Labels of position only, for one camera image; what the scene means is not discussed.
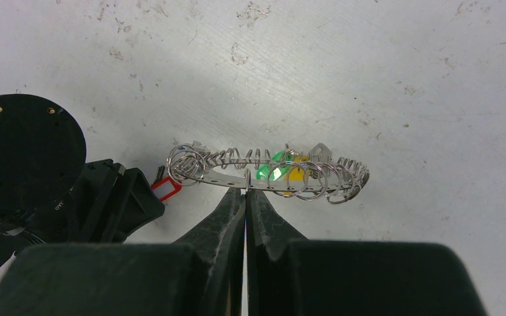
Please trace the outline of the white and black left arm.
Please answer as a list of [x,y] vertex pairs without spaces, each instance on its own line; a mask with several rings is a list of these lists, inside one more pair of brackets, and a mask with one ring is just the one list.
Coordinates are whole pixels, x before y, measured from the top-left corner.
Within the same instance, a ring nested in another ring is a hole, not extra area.
[[121,243],[164,214],[140,169],[89,162],[75,118],[29,94],[0,95],[0,267],[23,249]]

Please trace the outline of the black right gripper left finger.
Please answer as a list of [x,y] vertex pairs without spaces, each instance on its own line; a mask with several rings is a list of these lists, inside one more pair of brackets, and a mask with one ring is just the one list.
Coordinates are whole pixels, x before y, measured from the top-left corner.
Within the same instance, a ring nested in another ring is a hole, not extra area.
[[0,281],[0,315],[240,315],[244,197],[170,244],[55,244],[24,250]]

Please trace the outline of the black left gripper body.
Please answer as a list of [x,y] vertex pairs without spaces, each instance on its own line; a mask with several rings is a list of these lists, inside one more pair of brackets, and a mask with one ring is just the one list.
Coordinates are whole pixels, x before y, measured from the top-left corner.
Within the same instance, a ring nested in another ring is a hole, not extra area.
[[140,169],[105,159],[87,163],[61,199],[35,210],[26,239],[31,244],[123,243],[164,212]]

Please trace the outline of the metal ring disc with keyrings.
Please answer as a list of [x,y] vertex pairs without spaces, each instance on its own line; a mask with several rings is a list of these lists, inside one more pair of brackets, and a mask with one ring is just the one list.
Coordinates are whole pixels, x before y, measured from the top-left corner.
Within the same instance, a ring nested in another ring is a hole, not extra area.
[[182,186],[212,184],[302,201],[326,199],[332,205],[354,199],[370,179],[364,163],[334,159],[323,143],[309,151],[286,145],[276,153],[260,148],[241,153],[235,147],[213,151],[200,142],[181,144],[171,150],[166,171]]

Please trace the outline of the silver key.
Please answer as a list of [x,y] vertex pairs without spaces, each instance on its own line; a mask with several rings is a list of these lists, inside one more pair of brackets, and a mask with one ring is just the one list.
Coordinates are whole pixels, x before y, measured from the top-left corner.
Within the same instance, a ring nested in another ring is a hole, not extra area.
[[156,176],[154,179],[154,184],[162,181],[164,178],[164,174],[165,174],[165,166],[162,165],[157,169],[157,173],[156,173]]

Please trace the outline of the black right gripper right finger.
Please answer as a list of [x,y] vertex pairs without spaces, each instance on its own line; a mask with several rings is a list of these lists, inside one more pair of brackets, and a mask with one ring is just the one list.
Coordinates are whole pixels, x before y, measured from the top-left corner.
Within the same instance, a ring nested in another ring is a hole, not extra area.
[[246,196],[250,315],[485,315],[463,265],[431,243],[309,240]]

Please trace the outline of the red key tag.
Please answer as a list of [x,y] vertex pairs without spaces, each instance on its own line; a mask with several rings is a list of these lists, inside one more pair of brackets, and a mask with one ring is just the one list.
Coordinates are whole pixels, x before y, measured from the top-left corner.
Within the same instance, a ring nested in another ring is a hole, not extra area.
[[173,195],[179,193],[181,189],[181,184],[173,180],[170,176],[166,176],[164,179],[157,181],[151,185],[152,192],[161,202],[164,202],[167,199],[171,198]]

